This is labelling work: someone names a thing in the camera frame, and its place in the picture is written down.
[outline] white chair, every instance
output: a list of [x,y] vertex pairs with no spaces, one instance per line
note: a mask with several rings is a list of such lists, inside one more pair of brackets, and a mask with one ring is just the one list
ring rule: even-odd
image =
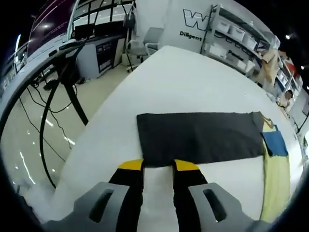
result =
[[[143,63],[145,57],[151,56],[158,50],[158,46],[160,45],[159,40],[161,38],[163,30],[163,28],[149,28],[143,41],[143,47],[133,47],[129,49],[128,47],[130,44],[140,44],[140,42],[137,40],[131,40],[126,45],[126,51],[130,55],[137,56],[140,59],[140,62]],[[139,65],[140,63],[132,65],[132,68],[136,68]]]

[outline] person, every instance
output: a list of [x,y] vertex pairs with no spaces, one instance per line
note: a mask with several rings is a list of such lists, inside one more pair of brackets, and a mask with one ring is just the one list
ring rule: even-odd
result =
[[277,104],[283,108],[287,108],[290,105],[290,99],[292,98],[293,92],[289,89],[277,98]]

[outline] gray gripper housing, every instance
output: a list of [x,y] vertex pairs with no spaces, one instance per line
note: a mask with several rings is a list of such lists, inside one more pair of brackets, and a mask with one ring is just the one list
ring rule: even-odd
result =
[[57,232],[115,232],[128,189],[129,186],[100,182],[75,201],[68,216],[61,221],[48,221],[43,227]]
[[239,200],[216,183],[190,186],[189,190],[202,232],[262,232],[269,227],[244,214]]

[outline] yellow cloth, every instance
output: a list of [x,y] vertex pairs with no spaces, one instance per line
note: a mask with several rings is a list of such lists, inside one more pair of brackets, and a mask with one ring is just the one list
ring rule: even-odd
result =
[[[264,120],[263,132],[276,131],[270,119]],[[264,198],[260,220],[273,222],[290,199],[289,157],[269,156],[264,145]]]

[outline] blue cloth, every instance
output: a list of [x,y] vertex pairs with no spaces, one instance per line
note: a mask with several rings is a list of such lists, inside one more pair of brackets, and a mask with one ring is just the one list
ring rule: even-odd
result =
[[276,131],[273,132],[263,132],[263,138],[266,143],[267,148],[271,151],[270,156],[288,156],[288,151],[286,149],[284,139],[276,126]]

